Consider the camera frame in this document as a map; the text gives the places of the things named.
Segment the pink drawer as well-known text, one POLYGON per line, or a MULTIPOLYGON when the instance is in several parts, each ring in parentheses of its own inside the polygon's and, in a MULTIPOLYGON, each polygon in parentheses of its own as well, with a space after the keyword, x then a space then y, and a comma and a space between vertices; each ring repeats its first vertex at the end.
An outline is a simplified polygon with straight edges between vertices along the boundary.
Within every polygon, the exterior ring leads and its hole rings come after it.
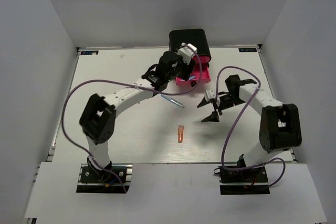
POLYGON ((206 84, 211 81, 211 76, 209 73, 209 64, 201 64, 202 69, 200 69, 199 64, 196 64, 191 76, 196 76, 197 80, 195 81, 184 81, 180 78, 176 78, 176 85, 179 87, 195 87, 199 84, 206 84))
POLYGON ((208 64, 210 61, 211 61, 211 57, 210 56, 203 56, 203 55, 201 55, 201 56, 195 56, 194 57, 194 61, 197 63, 197 64, 199 64, 199 63, 201 63, 201 64, 208 64))

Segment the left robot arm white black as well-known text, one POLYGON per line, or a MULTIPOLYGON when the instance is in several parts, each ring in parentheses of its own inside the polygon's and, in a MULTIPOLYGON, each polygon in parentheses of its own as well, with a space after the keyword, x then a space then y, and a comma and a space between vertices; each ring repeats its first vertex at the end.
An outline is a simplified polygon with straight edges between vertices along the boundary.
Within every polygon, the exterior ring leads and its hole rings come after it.
POLYGON ((88 165, 101 182, 110 178, 111 161, 108 140, 113 135, 116 118, 125 110, 162 93, 175 78, 188 80, 196 62, 197 48, 191 44, 177 52, 166 51, 135 83, 106 96, 93 94, 80 117, 79 124, 89 145, 88 165))

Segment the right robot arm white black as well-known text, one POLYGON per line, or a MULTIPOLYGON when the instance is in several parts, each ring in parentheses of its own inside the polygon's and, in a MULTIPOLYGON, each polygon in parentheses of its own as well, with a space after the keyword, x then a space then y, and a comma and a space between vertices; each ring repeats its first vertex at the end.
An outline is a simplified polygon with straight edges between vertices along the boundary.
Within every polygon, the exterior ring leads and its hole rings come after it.
POLYGON ((231 75, 225 80, 228 91, 215 94, 206 90, 198 107, 213 106, 213 112, 203 122, 219 122, 222 111, 243 104, 260 115, 259 141, 242 154, 234 170, 247 182, 256 175, 256 168, 277 159, 277 155, 302 143, 299 110, 295 104, 284 104, 260 89, 253 79, 242 80, 231 75))

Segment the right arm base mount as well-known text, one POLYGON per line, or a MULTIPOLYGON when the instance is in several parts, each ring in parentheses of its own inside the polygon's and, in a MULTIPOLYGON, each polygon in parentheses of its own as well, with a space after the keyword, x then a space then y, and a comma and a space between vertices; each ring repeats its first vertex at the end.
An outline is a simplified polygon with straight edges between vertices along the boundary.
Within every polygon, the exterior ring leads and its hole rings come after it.
POLYGON ((228 171, 219 166, 214 169, 219 177, 221 195, 268 195, 270 194, 266 169, 228 171))

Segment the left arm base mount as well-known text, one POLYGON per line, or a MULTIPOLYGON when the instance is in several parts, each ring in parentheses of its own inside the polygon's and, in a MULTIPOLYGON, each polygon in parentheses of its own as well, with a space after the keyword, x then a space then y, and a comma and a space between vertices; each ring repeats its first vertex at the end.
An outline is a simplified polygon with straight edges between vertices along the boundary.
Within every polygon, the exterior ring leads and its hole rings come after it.
POLYGON ((116 173, 124 184, 124 188, 113 174, 98 176, 87 164, 82 164, 77 182, 76 193, 88 194, 125 194, 132 178, 132 164, 112 164, 111 170, 116 173))

